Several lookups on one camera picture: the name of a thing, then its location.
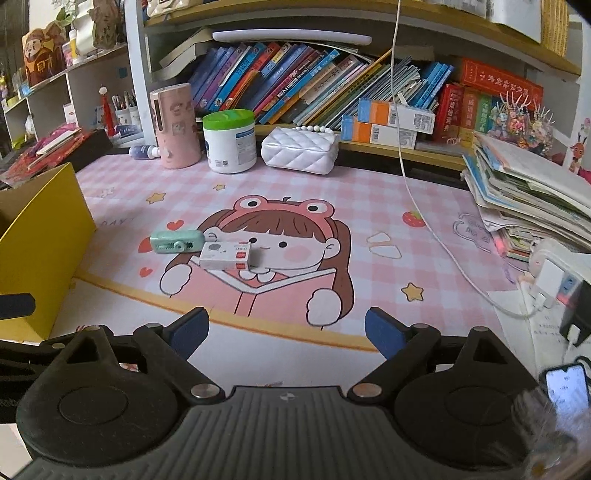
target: pen holder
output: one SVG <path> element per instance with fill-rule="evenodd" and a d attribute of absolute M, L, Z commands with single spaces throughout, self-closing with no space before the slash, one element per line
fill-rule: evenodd
<path fill-rule="evenodd" d="M 139 127 L 139 129 L 142 130 L 142 121 L 139 118 L 139 109 L 136 106 L 130 106 L 128 110 L 131 117 L 131 124 Z"/>
<path fill-rule="evenodd" d="M 115 115 L 117 116 L 117 123 L 119 125 L 131 125 L 131 113 L 129 108 L 124 108 L 123 110 L 116 110 Z"/>

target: barcode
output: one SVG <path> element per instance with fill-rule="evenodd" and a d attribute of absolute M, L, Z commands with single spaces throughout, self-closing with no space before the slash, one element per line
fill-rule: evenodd
<path fill-rule="evenodd" d="M 429 132 L 431 130 L 431 122 L 433 119 L 428 115 L 421 113 L 414 114 L 414 128 L 423 132 Z"/>

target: white cable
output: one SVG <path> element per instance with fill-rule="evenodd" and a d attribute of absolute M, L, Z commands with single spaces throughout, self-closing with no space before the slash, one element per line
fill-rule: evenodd
<path fill-rule="evenodd" d="M 396 26 L 394 27 L 394 36 L 392 38 L 392 53 L 391 53 L 391 57 L 390 57 L 390 92 L 392 95 L 392 101 L 394 103 L 394 111 L 396 114 L 396 119 L 398 119 L 398 105 L 396 103 L 396 93 L 394 92 L 394 48 L 396 46 L 396 37 L 398 36 L 398 24 L 400 23 L 400 6 L 402 4 L 402 0 L 398 0 L 398 7 L 396 9 Z M 530 317 L 533 317 L 533 315 L 535 315 L 536 313 L 538 313 L 540 311 L 540 308 L 538 306 L 538 308 L 534 309 L 531 313 L 526 313 L 526 314 L 522 314 L 522 313 L 515 313 L 512 312 L 510 310 L 507 310 L 506 308 L 504 308 L 503 306 L 501 306 L 500 304 L 498 304 L 497 302 L 495 302 L 492 298 L 490 298 L 486 292 L 482 291 L 478 285 L 476 285 L 472 279 L 468 276 L 468 274 L 466 272 L 464 272 L 463 268 L 460 266 L 459 262 L 457 261 L 456 257 L 453 256 L 452 252 L 448 249 L 448 247 L 446 246 L 446 244 L 443 243 L 443 241 L 437 236 L 437 234 L 433 231 L 433 228 L 431 228 L 431 225 L 429 225 L 429 222 L 427 222 L 427 219 L 425 218 L 425 216 L 421 213 L 421 210 L 419 209 L 417 202 L 414 200 L 413 194 L 410 192 L 410 188 L 408 186 L 408 179 L 406 176 L 406 171 L 404 170 L 404 163 L 402 162 L 402 148 L 400 147 L 400 127 L 397 127 L 397 133 L 398 133 L 398 159 L 400 160 L 400 169 L 402 170 L 402 176 L 404 178 L 404 185 L 407 189 L 408 192 L 408 196 L 410 197 L 410 199 L 413 201 L 413 205 L 415 207 L 415 209 L 417 210 L 418 214 L 423 218 L 423 222 L 425 222 L 425 226 L 427 227 L 427 229 L 431 232 L 431 234 L 435 237 L 435 240 L 437 240 L 437 242 L 439 243 L 439 245 L 441 245 L 443 247 L 443 249 L 447 252 L 447 254 L 450 256 L 450 258 L 452 259 L 452 261 L 456 264 L 457 269 L 460 271 L 460 273 L 462 274 L 462 276 L 466 279 L 466 281 L 491 305 L 493 305 L 493 307 L 495 307 L 496 309 L 498 309 L 500 312 L 503 312 L 504 314 L 511 316 L 511 317 L 515 317 L 515 318 L 519 318 L 519 319 L 529 319 Z"/>

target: small bottle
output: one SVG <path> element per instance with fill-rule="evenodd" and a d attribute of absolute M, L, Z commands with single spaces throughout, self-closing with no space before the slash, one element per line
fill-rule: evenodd
<path fill-rule="evenodd" d="M 129 148 L 129 156 L 137 160 L 153 160 L 160 157 L 160 149 L 154 145 L 134 145 Z"/>

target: white quilted box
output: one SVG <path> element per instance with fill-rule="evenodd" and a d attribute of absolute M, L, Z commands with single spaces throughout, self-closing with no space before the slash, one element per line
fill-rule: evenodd
<path fill-rule="evenodd" d="M 277 127 L 262 141 L 261 157 L 270 167 L 326 175 L 335 166 L 339 136 Z"/>

